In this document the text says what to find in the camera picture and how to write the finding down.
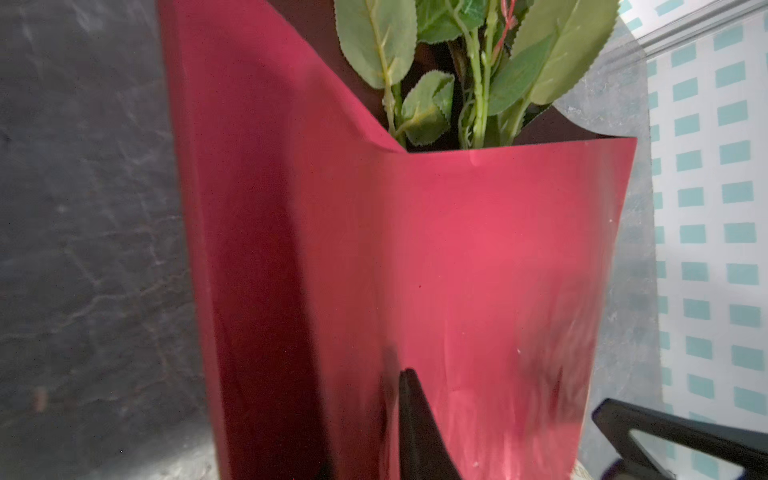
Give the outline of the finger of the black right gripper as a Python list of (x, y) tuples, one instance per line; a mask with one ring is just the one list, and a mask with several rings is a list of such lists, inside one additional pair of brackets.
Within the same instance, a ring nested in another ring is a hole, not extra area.
[(606, 399), (592, 421), (618, 453), (604, 479), (672, 479), (631, 435), (639, 431), (743, 468), (742, 479), (767, 477), (765, 433), (684, 419), (627, 402)]

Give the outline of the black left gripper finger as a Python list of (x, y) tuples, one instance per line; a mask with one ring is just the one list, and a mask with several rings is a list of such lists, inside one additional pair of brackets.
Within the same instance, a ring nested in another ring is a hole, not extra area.
[(414, 369), (399, 375), (399, 462), (402, 480), (460, 480)]

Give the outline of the dark red wrapping paper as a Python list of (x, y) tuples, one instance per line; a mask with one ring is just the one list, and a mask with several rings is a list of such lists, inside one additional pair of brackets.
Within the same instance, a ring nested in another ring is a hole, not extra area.
[(568, 478), (636, 140), (409, 153), (329, 2), (157, 8), (221, 477), (398, 478), (410, 368), (462, 478)]

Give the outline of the light blue fake flower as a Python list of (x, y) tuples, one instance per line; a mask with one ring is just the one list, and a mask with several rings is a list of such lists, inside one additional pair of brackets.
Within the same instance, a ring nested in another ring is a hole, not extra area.
[(462, 149), (510, 146), (588, 72), (619, 19), (616, 1), (418, 1), (417, 39), (446, 46), (402, 106), (413, 146), (454, 132)]

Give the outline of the pink orange fake rose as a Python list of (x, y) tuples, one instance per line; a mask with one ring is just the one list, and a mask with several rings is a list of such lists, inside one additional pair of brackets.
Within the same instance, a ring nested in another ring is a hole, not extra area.
[(402, 94), (417, 48), (416, 3), (337, 0), (333, 7), (345, 59), (365, 83), (383, 92), (391, 136), (401, 145), (435, 143), (451, 127), (455, 76), (430, 70)]

